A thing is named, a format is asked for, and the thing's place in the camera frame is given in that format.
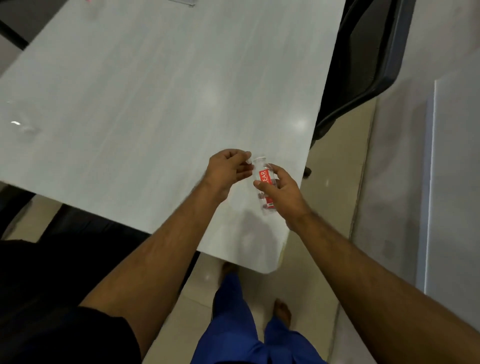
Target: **forearm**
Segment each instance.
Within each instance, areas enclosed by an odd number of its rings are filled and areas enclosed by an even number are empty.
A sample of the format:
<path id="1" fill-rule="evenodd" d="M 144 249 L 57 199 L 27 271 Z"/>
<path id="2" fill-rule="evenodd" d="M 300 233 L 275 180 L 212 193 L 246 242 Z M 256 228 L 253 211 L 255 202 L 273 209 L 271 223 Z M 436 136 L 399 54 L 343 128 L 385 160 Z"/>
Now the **forearm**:
<path id="1" fill-rule="evenodd" d="M 480 335 L 352 245 L 320 217 L 297 232 L 379 363 L 473 363 Z"/>
<path id="2" fill-rule="evenodd" d="M 217 206 L 214 192 L 199 184 L 81 305 L 126 318 L 144 356 L 170 313 L 188 264 Z"/>

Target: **blue pants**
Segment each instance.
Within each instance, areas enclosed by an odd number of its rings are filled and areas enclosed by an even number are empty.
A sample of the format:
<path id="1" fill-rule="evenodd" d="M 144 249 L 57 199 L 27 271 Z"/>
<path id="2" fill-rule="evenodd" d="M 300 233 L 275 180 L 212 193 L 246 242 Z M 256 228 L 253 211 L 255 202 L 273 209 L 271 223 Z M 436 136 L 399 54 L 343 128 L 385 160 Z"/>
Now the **blue pants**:
<path id="1" fill-rule="evenodd" d="M 275 316 L 265 329 L 265 344 L 259 341 L 240 280 L 236 273 L 229 273 L 215 294 L 212 322 L 198 342 L 192 364 L 267 364 L 269 358 L 272 364 L 325 363 L 306 338 Z"/>

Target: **table top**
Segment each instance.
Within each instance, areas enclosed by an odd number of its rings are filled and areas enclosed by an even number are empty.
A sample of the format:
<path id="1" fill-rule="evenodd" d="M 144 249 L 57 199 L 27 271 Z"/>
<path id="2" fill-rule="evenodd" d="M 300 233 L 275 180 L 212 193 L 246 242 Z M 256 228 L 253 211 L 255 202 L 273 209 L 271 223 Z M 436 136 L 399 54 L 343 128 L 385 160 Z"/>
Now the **table top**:
<path id="1" fill-rule="evenodd" d="M 150 233 L 221 149 L 300 183 L 343 7 L 68 1 L 0 79 L 0 180 Z M 287 235 L 248 179 L 199 250 L 268 273 Z"/>
<path id="2" fill-rule="evenodd" d="M 435 82 L 426 127 L 417 287 L 480 330 L 480 51 Z"/>

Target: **bottle label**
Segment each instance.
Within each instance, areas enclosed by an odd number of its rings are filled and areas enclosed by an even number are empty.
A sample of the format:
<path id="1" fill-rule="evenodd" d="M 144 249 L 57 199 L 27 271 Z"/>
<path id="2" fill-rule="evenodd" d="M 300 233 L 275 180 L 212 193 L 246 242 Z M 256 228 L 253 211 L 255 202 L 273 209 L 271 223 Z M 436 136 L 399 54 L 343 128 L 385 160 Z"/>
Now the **bottle label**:
<path id="1" fill-rule="evenodd" d="M 270 178 L 270 173 L 268 172 L 268 170 L 261 170 L 259 174 L 260 174 L 260 181 L 267 182 L 268 184 L 273 185 L 272 179 Z M 265 200 L 267 202 L 267 208 L 275 208 L 271 197 L 266 196 Z"/>

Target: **chair leg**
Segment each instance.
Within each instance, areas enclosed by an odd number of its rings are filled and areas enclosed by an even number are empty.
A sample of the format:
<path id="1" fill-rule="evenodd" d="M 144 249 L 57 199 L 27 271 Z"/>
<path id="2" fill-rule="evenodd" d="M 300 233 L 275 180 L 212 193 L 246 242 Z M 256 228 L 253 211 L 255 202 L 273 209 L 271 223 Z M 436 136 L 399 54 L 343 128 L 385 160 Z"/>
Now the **chair leg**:
<path id="1" fill-rule="evenodd" d="M 305 167 L 305 170 L 303 171 L 303 179 L 306 180 L 307 178 L 310 177 L 312 174 L 312 170 L 308 167 Z"/>

